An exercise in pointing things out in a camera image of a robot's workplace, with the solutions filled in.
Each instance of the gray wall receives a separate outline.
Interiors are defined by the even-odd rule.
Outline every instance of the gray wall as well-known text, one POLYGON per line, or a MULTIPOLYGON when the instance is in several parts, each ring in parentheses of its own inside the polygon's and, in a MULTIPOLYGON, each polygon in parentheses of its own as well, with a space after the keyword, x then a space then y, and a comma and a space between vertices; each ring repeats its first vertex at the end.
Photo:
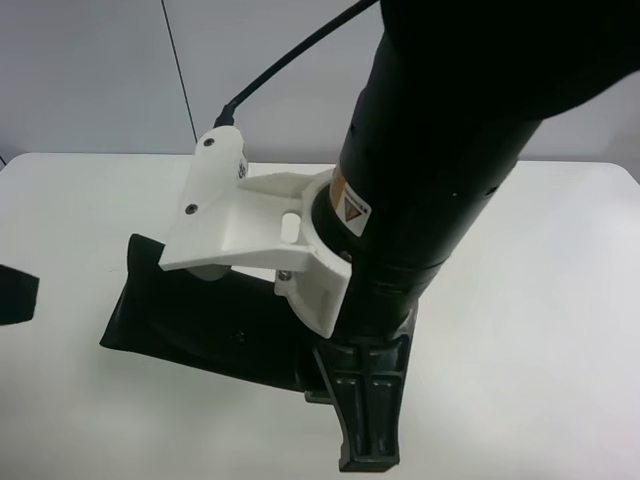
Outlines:
MULTIPOLYGON (((347 0, 165 0, 198 134, 220 107, 347 0)), ((333 162, 382 33, 367 11, 238 111, 252 161, 333 162)), ((193 135, 161 0, 5 0, 0 154, 188 153, 193 135)), ((640 75, 546 121, 532 159, 637 168, 640 75)))

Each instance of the power cord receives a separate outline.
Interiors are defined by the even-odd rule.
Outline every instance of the power cord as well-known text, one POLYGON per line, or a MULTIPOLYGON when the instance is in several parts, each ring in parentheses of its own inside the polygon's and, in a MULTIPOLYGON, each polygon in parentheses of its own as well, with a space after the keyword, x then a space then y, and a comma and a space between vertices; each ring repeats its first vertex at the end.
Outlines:
POLYGON ((298 45, 293 47, 289 52, 284 54, 277 62, 267 68, 258 78, 251 82, 247 87, 236 95, 229 103, 227 103, 222 112, 216 118, 214 123, 215 127, 221 127, 223 125, 233 125, 235 123, 234 115, 236 108, 251 96, 256 90, 264 85, 271 77, 286 67, 292 60, 299 57, 302 53, 306 52, 309 48, 314 46, 320 40, 325 38, 330 33, 334 32, 349 20, 355 18, 367 8, 377 3, 378 0, 360 0, 351 7, 347 8, 344 12, 331 20, 329 23, 320 27, 314 33, 305 38, 298 45))

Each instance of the white table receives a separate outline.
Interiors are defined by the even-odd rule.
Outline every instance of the white table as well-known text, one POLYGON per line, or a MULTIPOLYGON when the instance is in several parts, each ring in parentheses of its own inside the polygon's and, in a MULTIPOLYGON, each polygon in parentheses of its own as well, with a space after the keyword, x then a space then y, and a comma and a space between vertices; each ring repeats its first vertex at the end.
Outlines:
MULTIPOLYGON (((0 328, 3 480, 347 478, 330 407, 98 345, 129 235, 164 239, 188 162, 29 154, 0 175, 0 263, 41 279, 34 320, 0 328)), ((384 478, 640 478, 639 279, 624 170, 518 165, 421 301, 384 478)))

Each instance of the white mount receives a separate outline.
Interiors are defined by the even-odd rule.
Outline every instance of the white mount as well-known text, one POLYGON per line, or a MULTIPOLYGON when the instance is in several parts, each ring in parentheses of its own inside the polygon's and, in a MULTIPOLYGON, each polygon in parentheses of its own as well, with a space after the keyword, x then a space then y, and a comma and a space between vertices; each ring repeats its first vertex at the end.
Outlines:
POLYGON ((206 280, 232 265, 279 270, 275 293, 307 327, 329 338, 351 278, 351 264, 326 247, 311 220, 331 172, 246 178, 243 148, 235 127, 216 128, 198 141, 160 267, 186 268, 206 280), (288 213, 300 217, 295 243, 281 238, 288 213))

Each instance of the yellow warning sticker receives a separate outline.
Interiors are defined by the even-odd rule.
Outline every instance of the yellow warning sticker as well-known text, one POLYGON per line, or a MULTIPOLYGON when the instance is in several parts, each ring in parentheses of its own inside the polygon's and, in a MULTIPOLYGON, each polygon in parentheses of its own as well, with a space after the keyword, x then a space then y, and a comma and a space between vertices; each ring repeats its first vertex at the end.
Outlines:
POLYGON ((371 216, 371 206, 347 183, 339 165, 333 171, 329 197, 338 218, 354 235, 361 237, 371 216))

